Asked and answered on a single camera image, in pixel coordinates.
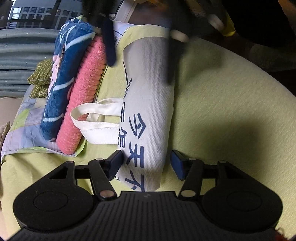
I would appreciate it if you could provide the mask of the white canvas shopping bag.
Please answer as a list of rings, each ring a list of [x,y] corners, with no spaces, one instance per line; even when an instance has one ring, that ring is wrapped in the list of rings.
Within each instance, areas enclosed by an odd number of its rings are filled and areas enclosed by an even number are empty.
[[[124,96],[81,104],[70,113],[89,143],[117,145],[123,164],[115,178],[135,191],[157,190],[166,161],[174,103],[174,86],[167,83],[167,47],[163,37],[127,45]]]

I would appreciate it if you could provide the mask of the blue patterned folded blanket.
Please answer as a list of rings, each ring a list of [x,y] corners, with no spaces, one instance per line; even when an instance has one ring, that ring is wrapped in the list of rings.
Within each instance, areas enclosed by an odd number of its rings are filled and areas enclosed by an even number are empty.
[[[56,139],[66,113],[70,89],[82,57],[95,37],[92,25],[74,18],[62,25],[55,40],[53,73],[47,102],[41,120],[41,133],[45,140]]]

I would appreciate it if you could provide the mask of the pink ribbed folded towel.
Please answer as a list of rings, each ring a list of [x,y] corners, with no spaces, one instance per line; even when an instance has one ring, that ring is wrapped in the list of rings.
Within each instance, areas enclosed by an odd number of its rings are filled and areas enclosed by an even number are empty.
[[[70,113],[81,104],[93,102],[105,65],[105,45],[102,37],[95,36],[87,47],[78,68],[74,84],[70,89],[66,113],[57,135],[56,143],[63,154],[74,154],[82,137]]]

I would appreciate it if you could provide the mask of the light green bed sheet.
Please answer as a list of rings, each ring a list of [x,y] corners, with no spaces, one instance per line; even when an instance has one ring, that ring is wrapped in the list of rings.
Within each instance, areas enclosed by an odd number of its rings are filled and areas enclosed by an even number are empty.
[[[117,46],[121,64],[107,68],[98,99],[123,97],[123,49],[166,29],[129,27]],[[226,160],[276,192],[283,201],[278,227],[295,235],[295,96],[248,60],[203,39],[187,45],[175,85],[169,152],[177,149],[209,164]],[[1,207],[8,236],[20,230],[13,201],[66,160],[78,165],[107,158],[116,145],[86,143],[75,158],[47,153],[7,155],[1,166]]]

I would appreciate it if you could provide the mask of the pastel patchwork quilt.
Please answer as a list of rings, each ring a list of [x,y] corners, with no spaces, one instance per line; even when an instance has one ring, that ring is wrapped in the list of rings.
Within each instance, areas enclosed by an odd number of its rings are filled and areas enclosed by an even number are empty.
[[[71,157],[78,156],[85,145],[82,137],[75,153],[72,155],[66,155],[61,152],[56,143],[57,138],[53,141],[47,141],[43,138],[40,125],[48,95],[45,98],[30,98],[32,89],[33,85],[30,85],[25,92],[15,120],[4,139],[1,155],[40,152]]]

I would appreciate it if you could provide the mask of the green zigzag pattern cushion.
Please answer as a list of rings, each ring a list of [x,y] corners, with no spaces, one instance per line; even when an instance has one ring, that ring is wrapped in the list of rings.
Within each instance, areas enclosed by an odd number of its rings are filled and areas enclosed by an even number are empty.
[[[33,85],[30,98],[47,97],[52,77],[52,65],[53,62],[51,59],[42,60],[37,64],[33,74],[28,77],[28,83]]]

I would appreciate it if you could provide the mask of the grey-blue curtain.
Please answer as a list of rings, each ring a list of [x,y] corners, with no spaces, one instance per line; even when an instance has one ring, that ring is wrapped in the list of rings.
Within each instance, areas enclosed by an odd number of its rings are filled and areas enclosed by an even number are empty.
[[[1,97],[22,98],[37,64],[52,59],[58,30],[1,30]]]

